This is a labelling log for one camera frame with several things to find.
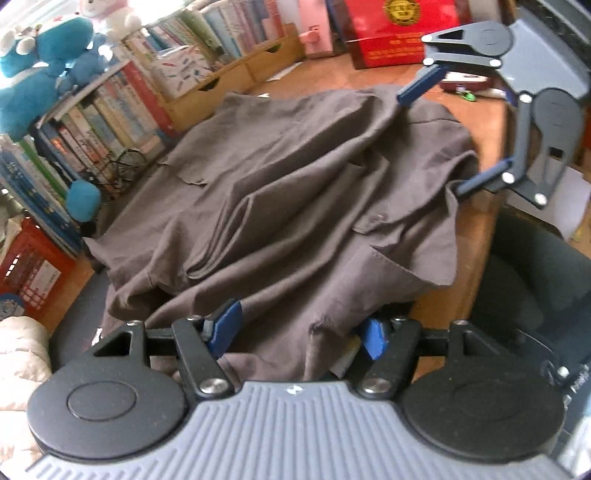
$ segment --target drawer handle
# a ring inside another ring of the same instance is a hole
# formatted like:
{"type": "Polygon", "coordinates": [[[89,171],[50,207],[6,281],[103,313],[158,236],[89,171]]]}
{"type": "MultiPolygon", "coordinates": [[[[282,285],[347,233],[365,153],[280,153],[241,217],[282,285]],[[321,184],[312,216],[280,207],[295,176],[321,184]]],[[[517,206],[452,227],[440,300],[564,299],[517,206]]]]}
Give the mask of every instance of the drawer handle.
{"type": "Polygon", "coordinates": [[[265,51],[269,52],[269,53],[275,53],[277,52],[277,50],[279,50],[281,48],[281,44],[278,43],[277,45],[273,45],[271,48],[266,49],[265,51]]]}
{"type": "Polygon", "coordinates": [[[199,89],[199,91],[200,92],[207,92],[208,90],[212,90],[212,89],[214,89],[217,86],[217,84],[219,83],[219,81],[220,81],[220,77],[217,77],[217,78],[213,79],[211,82],[209,82],[207,85],[203,85],[199,89]]]}

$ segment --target plush toy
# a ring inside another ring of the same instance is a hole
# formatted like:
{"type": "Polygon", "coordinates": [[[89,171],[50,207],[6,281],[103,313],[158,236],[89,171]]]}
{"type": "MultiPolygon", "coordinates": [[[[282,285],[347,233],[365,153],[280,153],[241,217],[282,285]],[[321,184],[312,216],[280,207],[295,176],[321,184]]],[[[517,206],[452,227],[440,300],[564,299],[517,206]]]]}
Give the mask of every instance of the plush toy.
{"type": "Polygon", "coordinates": [[[103,22],[107,39],[117,42],[142,27],[128,0],[80,0],[80,13],[103,22]]]}
{"type": "Polygon", "coordinates": [[[57,90],[60,95],[72,90],[74,86],[85,87],[99,77],[107,68],[107,59],[99,53],[99,47],[106,42],[106,36],[96,33],[92,39],[92,48],[78,57],[74,66],[67,71],[57,90]]]}
{"type": "Polygon", "coordinates": [[[15,142],[35,118],[57,102],[58,77],[66,63],[86,51],[93,26],[88,18],[72,15],[59,17],[34,32],[34,36],[13,32],[0,38],[0,70],[11,79],[9,86],[0,89],[0,133],[15,142]],[[31,67],[39,62],[47,65],[31,67]]]}
{"type": "Polygon", "coordinates": [[[57,17],[21,35],[9,30],[0,38],[0,70],[10,78],[41,61],[65,67],[86,51],[93,34],[92,20],[80,15],[57,17]]]}
{"type": "Polygon", "coordinates": [[[0,89],[0,133],[18,142],[27,134],[29,124],[57,102],[57,72],[50,67],[27,69],[0,89]]]}

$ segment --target book spine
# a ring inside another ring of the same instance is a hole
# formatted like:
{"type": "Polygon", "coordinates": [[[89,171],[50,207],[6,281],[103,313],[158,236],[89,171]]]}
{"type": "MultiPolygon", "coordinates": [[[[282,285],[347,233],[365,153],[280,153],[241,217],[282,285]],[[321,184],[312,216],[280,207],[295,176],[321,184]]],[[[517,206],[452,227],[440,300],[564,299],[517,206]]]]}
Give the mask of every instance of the book spine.
{"type": "Polygon", "coordinates": [[[0,179],[2,179],[2,184],[8,189],[10,195],[12,195],[16,201],[25,207],[25,209],[35,218],[35,221],[41,226],[41,229],[47,237],[66,255],[68,255],[68,257],[75,259],[79,250],[72,249],[69,243],[61,237],[60,232],[56,231],[54,227],[50,227],[46,222],[44,212],[32,202],[18,185],[15,184],[15,180],[11,177],[11,174],[5,167],[3,161],[0,161],[0,179]]]}
{"type": "Polygon", "coordinates": [[[31,145],[26,138],[23,138],[23,140],[19,142],[19,145],[29,160],[35,165],[36,169],[41,173],[41,175],[43,175],[50,190],[54,192],[56,198],[60,201],[60,203],[64,203],[66,201],[66,185],[64,184],[62,186],[63,182],[58,181],[59,176],[52,174],[52,168],[49,166],[49,164],[47,164],[47,162],[44,163],[41,161],[41,157],[39,157],[35,151],[34,146],[31,145]]]}
{"type": "Polygon", "coordinates": [[[246,19],[246,14],[242,9],[242,4],[240,0],[229,0],[229,2],[234,8],[234,11],[236,12],[236,16],[238,18],[238,21],[240,22],[240,27],[243,32],[242,40],[246,45],[248,53],[250,53],[255,46],[255,37],[252,34],[250,26],[248,25],[248,20],[246,19]]]}
{"type": "Polygon", "coordinates": [[[109,151],[100,141],[99,137],[93,132],[92,127],[88,121],[86,121],[86,118],[84,118],[84,115],[82,115],[82,112],[80,112],[80,109],[77,106],[72,108],[68,112],[68,115],[70,115],[70,118],[80,131],[80,134],[85,139],[86,143],[90,146],[90,149],[96,153],[96,155],[90,159],[93,160],[98,169],[103,169],[107,163],[106,160],[108,160],[107,156],[109,151]]]}
{"type": "Polygon", "coordinates": [[[41,215],[48,220],[52,226],[52,229],[56,233],[60,233],[64,237],[64,240],[67,240],[75,247],[80,241],[80,236],[72,224],[69,216],[65,213],[65,210],[62,209],[63,215],[65,215],[62,216],[60,212],[56,210],[54,206],[48,201],[48,199],[43,197],[43,195],[37,189],[37,186],[31,182],[25,171],[22,169],[22,166],[19,165],[16,156],[18,153],[7,150],[6,148],[3,148],[2,153],[4,159],[3,164],[9,172],[9,176],[14,180],[14,184],[18,185],[20,187],[20,191],[32,200],[32,204],[34,204],[40,210],[40,212],[42,212],[41,215]]]}
{"type": "Polygon", "coordinates": [[[183,45],[187,44],[186,40],[183,40],[180,37],[179,33],[175,29],[170,27],[168,21],[160,22],[159,27],[162,28],[162,30],[166,32],[166,34],[168,34],[168,36],[172,39],[173,46],[182,47],[183,45]]]}
{"type": "Polygon", "coordinates": [[[107,81],[98,88],[99,95],[105,100],[109,109],[115,114],[117,121],[121,124],[125,133],[127,133],[136,145],[139,144],[145,132],[142,130],[139,122],[135,119],[131,108],[118,95],[112,82],[107,81]]]}
{"type": "Polygon", "coordinates": [[[201,40],[203,40],[205,45],[207,45],[212,50],[212,52],[218,56],[224,55],[226,53],[222,42],[198,10],[182,10],[179,13],[179,16],[187,25],[187,27],[191,29],[195,35],[201,38],[201,40]]]}
{"type": "Polygon", "coordinates": [[[95,164],[88,155],[91,152],[90,146],[86,143],[86,140],[82,137],[81,133],[76,128],[72,119],[67,115],[62,118],[63,126],[58,129],[58,132],[63,139],[68,143],[75,155],[77,155],[82,163],[85,164],[86,170],[92,174],[92,176],[105,187],[109,193],[113,193],[113,189],[107,178],[101,173],[100,167],[95,164]]]}
{"type": "Polygon", "coordinates": [[[166,32],[162,27],[159,25],[153,26],[148,31],[156,36],[159,39],[159,43],[165,45],[164,49],[172,48],[172,47],[180,47],[181,44],[178,43],[173,37],[170,36],[168,32],[166,32]]]}
{"type": "Polygon", "coordinates": [[[265,0],[265,6],[269,12],[269,17],[273,20],[273,26],[279,37],[285,36],[283,30],[283,22],[281,21],[281,15],[279,14],[279,7],[277,6],[277,0],[265,0]]]}
{"type": "Polygon", "coordinates": [[[109,127],[111,128],[113,133],[117,136],[117,138],[119,139],[121,144],[124,146],[124,148],[135,148],[136,147],[135,143],[133,142],[133,140],[131,140],[129,135],[125,132],[125,129],[119,123],[116,115],[109,108],[109,106],[108,106],[107,102],[105,102],[104,98],[97,95],[95,97],[94,106],[99,111],[99,113],[102,115],[102,117],[105,119],[105,122],[107,122],[107,125],[109,125],[109,127]]]}
{"type": "Polygon", "coordinates": [[[223,21],[228,29],[229,34],[234,39],[234,42],[238,46],[240,55],[244,56],[248,54],[248,49],[244,43],[244,32],[240,25],[240,20],[236,15],[234,7],[226,0],[222,1],[219,5],[220,13],[222,14],[223,21]]]}
{"type": "Polygon", "coordinates": [[[118,72],[112,78],[113,85],[119,90],[119,93],[124,97],[125,102],[131,107],[134,116],[139,120],[142,129],[146,133],[151,133],[158,129],[158,124],[154,117],[150,114],[148,109],[143,104],[142,100],[135,93],[135,90],[129,85],[127,78],[121,72],[118,72]]]}
{"type": "Polygon", "coordinates": [[[160,130],[171,138],[176,137],[177,132],[174,129],[172,120],[166,113],[166,110],[158,104],[158,98],[150,90],[136,66],[133,63],[128,63],[123,67],[121,72],[123,72],[129,84],[135,89],[139,98],[150,111],[160,130]]]}
{"type": "Polygon", "coordinates": [[[219,8],[209,8],[203,10],[203,17],[211,25],[212,30],[222,42],[224,49],[235,59],[242,56],[236,40],[232,37],[226,21],[222,17],[222,12],[219,8]]]}
{"type": "Polygon", "coordinates": [[[146,27],[146,30],[152,36],[152,38],[154,39],[154,41],[160,46],[160,51],[166,50],[167,48],[170,48],[169,43],[166,42],[165,39],[161,38],[158,35],[158,32],[156,32],[156,30],[154,29],[154,27],[146,27]]]}
{"type": "Polygon", "coordinates": [[[146,48],[144,42],[138,39],[135,35],[126,38],[124,44],[135,53],[139,61],[146,65],[150,64],[156,58],[156,55],[152,50],[146,48]]]}
{"type": "Polygon", "coordinates": [[[261,21],[258,19],[256,14],[254,0],[240,0],[242,4],[242,8],[246,13],[246,19],[248,20],[248,25],[251,28],[253,35],[255,36],[255,43],[263,43],[267,40],[267,36],[265,35],[265,31],[262,28],[261,21]]]}
{"type": "Polygon", "coordinates": [[[85,167],[80,162],[78,157],[70,150],[70,148],[63,142],[58,132],[50,124],[43,124],[40,129],[40,136],[47,147],[54,154],[56,161],[63,165],[64,169],[73,172],[70,175],[72,179],[79,179],[80,172],[84,172],[85,167]]]}
{"type": "Polygon", "coordinates": [[[18,162],[21,170],[25,175],[28,176],[29,181],[39,194],[44,198],[51,208],[58,211],[64,218],[68,218],[68,214],[63,209],[63,204],[60,203],[60,198],[57,193],[53,190],[47,179],[41,175],[41,172],[37,170],[34,163],[31,161],[28,155],[22,148],[22,143],[12,146],[12,153],[18,162]]]}
{"type": "Polygon", "coordinates": [[[82,114],[96,135],[100,138],[103,145],[109,149],[115,158],[118,158],[125,151],[125,149],[113,131],[109,128],[109,125],[107,125],[105,119],[100,115],[96,107],[91,104],[82,110],[82,114]]]}
{"type": "Polygon", "coordinates": [[[195,33],[193,33],[193,31],[187,27],[187,25],[185,25],[182,19],[175,18],[174,22],[175,24],[178,24],[178,26],[183,30],[183,35],[189,39],[189,45],[198,46],[201,54],[207,59],[210,65],[213,65],[217,60],[217,54],[211,48],[209,48],[198,35],[195,35],[195,33]]]}
{"type": "Polygon", "coordinates": [[[265,6],[265,0],[254,0],[254,7],[259,21],[262,22],[264,19],[269,18],[269,12],[265,6]]]}
{"type": "Polygon", "coordinates": [[[80,252],[81,242],[78,237],[76,241],[72,241],[68,236],[55,225],[53,219],[36,203],[35,198],[31,193],[24,190],[9,168],[10,162],[7,160],[0,161],[0,178],[5,182],[10,194],[16,198],[18,203],[23,205],[27,211],[35,218],[37,223],[41,226],[43,232],[68,256],[75,258],[80,252]]]}
{"type": "Polygon", "coordinates": [[[64,115],[61,119],[61,123],[63,124],[63,127],[60,127],[57,130],[72,149],[74,155],[80,159],[87,169],[94,168],[94,163],[89,156],[90,148],[86,145],[86,142],[84,142],[82,135],[74,125],[72,119],[68,115],[64,115]],[[64,129],[69,133],[69,137],[64,135],[64,129]]]}
{"type": "Polygon", "coordinates": [[[148,32],[148,30],[146,30],[145,28],[142,28],[142,30],[140,31],[141,34],[144,36],[144,40],[147,44],[147,46],[152,50],[152,52],[155,55],[158,55],[158,52],[160,50],[162,50],[162,47],[160,46],[160,44],[156,41],[156,39],[150,34],[150,32],[148,32]]]}

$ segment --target white stuffed toy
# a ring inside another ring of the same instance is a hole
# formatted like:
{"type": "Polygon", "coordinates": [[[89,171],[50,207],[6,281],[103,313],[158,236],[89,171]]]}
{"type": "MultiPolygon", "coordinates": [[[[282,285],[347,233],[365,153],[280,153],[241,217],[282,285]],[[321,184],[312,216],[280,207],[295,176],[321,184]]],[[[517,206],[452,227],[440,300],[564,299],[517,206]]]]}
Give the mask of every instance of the white stuffed toy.
{"type": "Polygon", "coordinates": [[[80,0],[80,13],[104,23],[103,32],[109,43],[117,42],[142,27],[128,0],[80,0]]]}

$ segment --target brown shirt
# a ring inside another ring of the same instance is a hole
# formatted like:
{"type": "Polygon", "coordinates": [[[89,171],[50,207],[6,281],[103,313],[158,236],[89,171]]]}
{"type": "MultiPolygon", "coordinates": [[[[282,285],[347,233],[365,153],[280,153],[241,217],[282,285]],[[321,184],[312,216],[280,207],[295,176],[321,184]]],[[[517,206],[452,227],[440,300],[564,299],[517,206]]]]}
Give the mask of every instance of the brown shirt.
{"type": "Polygon", "coordinates": [[[229,95],[88,240],[113,319],[168,326],[242,300],[220,363],[234,380],[310,380],[386,303],[452,283],[453,178],[476,171],[468,131],[397,88],[296,100],[229,95]]]}

